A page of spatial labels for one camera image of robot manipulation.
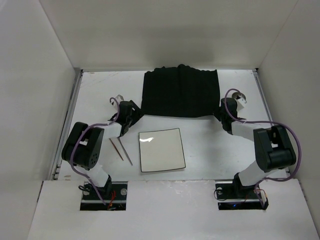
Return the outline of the metal cup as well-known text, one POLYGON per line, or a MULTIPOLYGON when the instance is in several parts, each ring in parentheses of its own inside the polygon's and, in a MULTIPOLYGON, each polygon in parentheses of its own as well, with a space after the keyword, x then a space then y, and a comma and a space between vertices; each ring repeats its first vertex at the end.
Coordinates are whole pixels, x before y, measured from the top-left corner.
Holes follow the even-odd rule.
POLYGON ((247 100, 246 96, 242 92, 239 92, 239 91, 233 92, 231 96, 235 100, 238 100, 238 99, 244 99, 245 101, 247 100))

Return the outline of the silver knife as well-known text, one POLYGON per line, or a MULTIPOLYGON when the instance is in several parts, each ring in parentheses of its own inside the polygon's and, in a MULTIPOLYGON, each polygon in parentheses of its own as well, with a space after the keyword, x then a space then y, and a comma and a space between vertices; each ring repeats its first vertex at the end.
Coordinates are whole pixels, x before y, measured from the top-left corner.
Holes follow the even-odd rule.
POLYGON ((124 147, 124 145, 123 145, 123 143, 122 143, 122 141, 121 141, 121 138, 120 138, 120 137, 118 137, 117 139, 118 139, 118 142, 119 142, 119 143, 120 143, 120 145, 121 145, 121 148, 122 148, 122 150, 123 150, 123 152, 124 152, 124 154, 125 154, 126 158, 127 158, 127 159, 128 159, 128 161, 129 161, 130 165, 131 165, 131 166, 133 166, 133 162, 132 162, 132 160, 131 160, 131 158, 130 158, 130 156, 129 156, 128 152, 127 152, 127 150, 125 149, 125 147, 124 147))

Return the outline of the copper fork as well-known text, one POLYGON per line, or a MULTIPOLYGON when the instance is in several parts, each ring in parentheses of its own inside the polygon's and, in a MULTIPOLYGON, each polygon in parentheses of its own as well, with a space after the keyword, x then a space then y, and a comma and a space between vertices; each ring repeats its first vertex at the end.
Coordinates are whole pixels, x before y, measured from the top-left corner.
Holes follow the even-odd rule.
POLYGON ((109 139, 109 141, 111 142, 111 145, 112 145, 112 146, 113 146, 113 148, 115 149, 115 151, 116 151, 116 153, 118 154, 118 156, 120 157, 120 159, 121 159, 122 161, 124 161, 124 159, 123 159, 123 157, 122 157, 121 153, 119 152, 119 150, 118 150, 117 146, 115 145, 115 143, 112 141, 112 139, 111 139, 111 138, 109 139))

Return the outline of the white square plate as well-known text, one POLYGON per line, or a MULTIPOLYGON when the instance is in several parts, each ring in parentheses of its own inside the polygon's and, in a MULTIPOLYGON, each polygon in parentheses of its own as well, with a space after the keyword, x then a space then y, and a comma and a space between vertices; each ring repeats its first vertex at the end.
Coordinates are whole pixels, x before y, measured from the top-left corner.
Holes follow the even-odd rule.
POLYGON ((142 173, 157 173, 186 168, 179 128, 140 132, 138 137, 142 173))

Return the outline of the black cloth placemat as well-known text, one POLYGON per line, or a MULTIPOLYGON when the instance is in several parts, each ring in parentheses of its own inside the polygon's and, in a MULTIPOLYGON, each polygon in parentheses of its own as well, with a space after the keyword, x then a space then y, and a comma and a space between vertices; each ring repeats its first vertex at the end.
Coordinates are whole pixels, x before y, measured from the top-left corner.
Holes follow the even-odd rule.
POLYGON ((220 100, 217 70, 180 64, 144 74, 141 110, 146 115, 175 118, 216 115, 220 100))

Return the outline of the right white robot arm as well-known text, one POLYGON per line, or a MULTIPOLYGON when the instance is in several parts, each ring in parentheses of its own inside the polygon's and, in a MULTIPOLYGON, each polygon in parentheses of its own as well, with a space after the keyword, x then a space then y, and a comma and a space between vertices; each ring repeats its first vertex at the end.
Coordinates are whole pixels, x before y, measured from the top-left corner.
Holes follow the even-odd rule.
POLYGON ((246 123, 238 118, 236 99, 221 99, 219 121, 228 134, 253 142, 255 160, 246 169, 237 172, 231 183, 216 184, 218 200, 251 197, 269 175, 296 163, 296 153, 286 127, 279 123, 273 123, 268 128, 256 122, 246 123))

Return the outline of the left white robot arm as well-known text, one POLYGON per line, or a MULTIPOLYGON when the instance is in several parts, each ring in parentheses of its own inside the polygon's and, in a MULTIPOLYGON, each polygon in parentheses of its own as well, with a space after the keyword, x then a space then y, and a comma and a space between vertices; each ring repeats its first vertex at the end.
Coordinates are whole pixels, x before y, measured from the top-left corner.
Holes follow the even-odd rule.
POLYGON ((61 152, 62 160, 68 162, 76 174, 88 180, 87 184, 80 187, 81 190, 95 193, 103 201, 112 191, 111 176, 98 163, 103 139, 119 139, 144 116, 132 100, 121 100, 117 96, 112 97, 110 103, 116 107, 116 113, 110 120, 92 125, 76 122, 61 152))

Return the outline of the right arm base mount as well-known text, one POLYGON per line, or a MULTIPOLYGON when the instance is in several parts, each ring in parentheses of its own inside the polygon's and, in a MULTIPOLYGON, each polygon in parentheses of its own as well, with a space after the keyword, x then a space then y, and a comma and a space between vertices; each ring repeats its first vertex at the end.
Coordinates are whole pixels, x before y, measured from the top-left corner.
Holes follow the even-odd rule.
POLYGON ((213 194, 220 211, 265 211, 269 207, 266 192, 254 185, 238 188, 232 181, 217 181, 213 194))

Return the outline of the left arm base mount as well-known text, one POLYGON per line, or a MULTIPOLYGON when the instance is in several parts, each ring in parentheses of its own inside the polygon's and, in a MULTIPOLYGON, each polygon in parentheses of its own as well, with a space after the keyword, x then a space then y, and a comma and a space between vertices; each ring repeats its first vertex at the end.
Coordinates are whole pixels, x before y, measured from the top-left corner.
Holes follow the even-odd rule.
POLYGON ((100 195, 105 204, 99 199, 96 191, 88 182, 79 185, 82 191, 80 210, 81 211, 125 211, 127 207, 128 182, 112 182, 111 191, 108 194, 100 195))

